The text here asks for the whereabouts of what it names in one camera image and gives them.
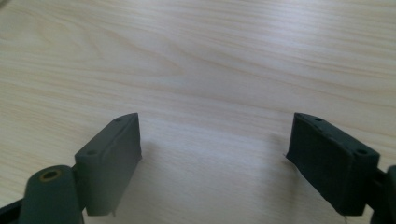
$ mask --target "mounting hole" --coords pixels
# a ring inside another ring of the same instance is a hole
[[[88,155],[92,156],[92,155],[96,155],[96,153],[98,153],[96,150],[89,150],[87,152]]]
[[[359,154],[361,154],[361,155],[366,155],[367,154],[367,151],[366,150],[364,150],[364,149],[358,149],[358,150],[356,150]]]
[[[58,178],[61,175],[61,170],[48,170],[40,176],[41,182],[49,182],[53,179]]]

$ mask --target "light wood surface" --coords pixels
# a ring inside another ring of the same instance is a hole
[[[395,164],[395,60],[392,0],[6,1],[0,205],[138,112],[144,159],[117,216],[86,223],[369,223],[284,155],[297,111]]]

